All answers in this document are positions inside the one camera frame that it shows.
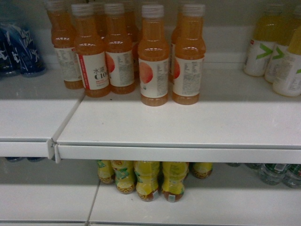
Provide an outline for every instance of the bottle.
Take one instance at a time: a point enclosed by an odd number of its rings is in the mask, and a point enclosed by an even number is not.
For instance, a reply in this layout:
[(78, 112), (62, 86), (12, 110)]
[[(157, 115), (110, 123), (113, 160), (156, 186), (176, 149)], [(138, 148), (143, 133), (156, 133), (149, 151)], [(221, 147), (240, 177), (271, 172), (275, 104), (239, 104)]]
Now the bottle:
[(138, 46), (141, 101), (160, 106), (168, 100), (169, 47), (164, 36), (164, 7), (143, 5), (143, 38)]
[(283, 23), (283, 5), (268, 4), (264, 16), (259, 19), (250, 42), (244, 65), (248, 75), (260, 77), (264, 75), (274, 45), (281, 34)]
[(133, 0), (119, 0), (124, 5), (127, 33), (131, 37), (133, 43), (133, 67), (135, 78), (139, 78), (139, 60), (138, 60), (138, 33), (136, 26), (135, 7)]
[(97, 34), (93, 8), (90, 4), (73, 4), (77, 35), (74, 46), (79, 61), (80, 74), (88, 97), (103, 97), (110, 90), (105, 64), (104, 43)]
[(177, 15), (177, 24), (175, 29), (171, 34), (171, 44), (170, 44), (170, 53), (169, 53), (169, 74), (168, 80), (174, 82), (174, 60), (175, 60), (175, 42), (177, 38), (181, 35), (181, 22), (182, 22), (182, 8), (184, 4), (195, 3), (195, 0), (178, 0), (178, 15)]
[(182, 8), (181, 35), (176, 41), (173, 100), (181, 105), (199, 99), (205, 43), (202, 38), (205, 5), (185, 4)]
[(273, 53), (269, 60), (267, 69), (264, 73), (266, 81), (273, 83), (277, 72), (279, 71), (285, 52), (292, 39), (295, 30), (301, 26), (301, 5), (298, 5), (293, 13), (293, 18), (290, 19), (281, 29), (282, 33), (274, 46)]
[(139, 197), (146, 202), (153, 201), (159, 196), (158, 174), (160, 162), (135, 161), (134, 169), (137, 176), (136, 191)]
[(123, 194), (130, 194), (136, 187), (136, 175), (133, 161), (111, 160), (115, 171), (115, 184)]
[(162, 194), (169, 202), (179, 201), (184, 194), (184, 184), (188, 171), (188, 162), (164, 161), (163, 162), (164, 182)]
[(289, 164), (262, 164), (259, 178), (268, 185), (277, 185), (282, 181), (289, 167)]
[(285, 174), (282, 182), (291, 188), (301, 187), (301, 165), (292, 164)]
[(65, 2), (64, 0), (46, 0), (45, 5), (52, 24), (51, 41), (62, 70), (65, 87), (68, 89), (84, 88), (74, 47), (76, 31), (71, 24)]
[(212, 162), (194, 162), (191, 172), (196, 178), (205, 179), (211, 175), (212, 167)]
[(301, 27), (293, 34), (279, 72), (273, 83), (273, 90), (287, 97), (301, 94)]
[(127, 34), (121, 3), (104, 5), (108, 34), (104, 39), (111, 90), (127, 94), (135, 90), (132, 41)]
[(98, 177), (104, 184), (112, 184), (115, 179), (115, 172), (110, 160), (97, 160)]

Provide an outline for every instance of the white shelf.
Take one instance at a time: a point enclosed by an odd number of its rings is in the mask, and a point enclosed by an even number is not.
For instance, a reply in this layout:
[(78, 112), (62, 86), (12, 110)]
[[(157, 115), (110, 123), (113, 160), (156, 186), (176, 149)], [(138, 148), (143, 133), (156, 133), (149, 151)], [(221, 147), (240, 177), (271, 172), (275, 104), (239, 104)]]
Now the white shelf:
[(58, 138), (62, 158), (301, 163), (301, 97), (242, 70), (207, 69), (200, 101), (160, 107), (128, 95), (85, 97)]
[(0, 156), (49, 157), (84, 90), (65, 88), (60, 70), (0, 81)]

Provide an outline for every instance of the white bottle cap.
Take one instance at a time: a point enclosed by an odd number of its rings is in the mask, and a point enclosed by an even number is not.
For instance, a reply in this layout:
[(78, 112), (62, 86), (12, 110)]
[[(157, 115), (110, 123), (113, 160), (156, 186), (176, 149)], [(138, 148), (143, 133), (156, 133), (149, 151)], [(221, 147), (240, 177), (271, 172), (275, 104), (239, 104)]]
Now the white bottle cap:
[(184, 16), (203, 16), (205, 14), (204, 4), (185, 4), (182, 8)]
[(104, 11), (107, 15), (124, 14), (124, 6), (122, 3), (110, 3), (104, 5)]
[(142, 6), (142, 17), (144, 18), (161, 18), (164, 16), (163, 5), (144, 5)]
[(90, 4), (72, 4), (72, 14), (75, 16), (92, 16), (93, 7)]

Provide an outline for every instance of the bottle label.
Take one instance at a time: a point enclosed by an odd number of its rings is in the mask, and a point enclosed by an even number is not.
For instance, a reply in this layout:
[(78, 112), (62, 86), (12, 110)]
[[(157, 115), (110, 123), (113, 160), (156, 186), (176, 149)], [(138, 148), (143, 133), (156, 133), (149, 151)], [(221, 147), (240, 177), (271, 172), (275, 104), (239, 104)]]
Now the bottle label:
[(149, 98), (163, 97), (168, 92), (168, 58), (161, 61), (139, 59), (141, 94)]
[(106, 60), (112, 86), (124, 87), (134, 83), (132, 51), (125, 53), (106, 52)]
[(55, 48), (58, 62), (62, 69), (65, 81), (80, 81), (80, 69), (76, 57), (75, 48)]
[(175, 58), (174, 61), (174, 93), (192, 97), (199, 94), (204, 58), (197, 60), (183, 60)]
[(245, 65), (245, 73), (252, 76), (263, 76), (272, 55), (274, 42), (251, 40)]
[(96, 55), (79, 55), (80, 74), (86, 89), (103, 89), (109, 85), (109, 76), (104, 61), (104, 52)]

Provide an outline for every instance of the yellow juice bottle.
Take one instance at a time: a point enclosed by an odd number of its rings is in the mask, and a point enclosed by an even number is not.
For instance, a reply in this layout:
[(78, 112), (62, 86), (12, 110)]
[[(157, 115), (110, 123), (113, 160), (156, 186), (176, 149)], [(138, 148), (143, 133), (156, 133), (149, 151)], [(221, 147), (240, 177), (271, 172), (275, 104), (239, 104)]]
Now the yellow juice bottle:
[(191, 105), (199, 99), (206, 47), (202, 38), (205, 5), (185, 4), (182, 8), (181, 35), (176, 41), (173, 100)]
[(47, 0), (45, 4), (52, 24), (51, 41), (62, 70), (65, 87), (84, 88), (74, 47), (76, 31), (71, 24), (64, 0)]
[(127, 34), (122, 3), (104, 5), (108, 34), (104, 39), (111, 90), (116, 94), (135, 89), (132, 40)]
[(141, 101), (160, 106), (168, 100), (169, 47), (164, 36), (164, 7), (143, 5), (143, 38), (138, 46)]
[(282, 4), (268, 4), (264, 16), (257, 24), (251, 39), (244, 64), (244, 72), (260, 77), (264, 75), (274, 45), (281, 36), (281, 26), (284, 22)]
[(77, 35), (74, 41), (85, 93), (89, 97), (103, 97), (110, 90), (105, 64), (104, 43), (97, 34), (93, 8), (90, 4), (73, 4)]

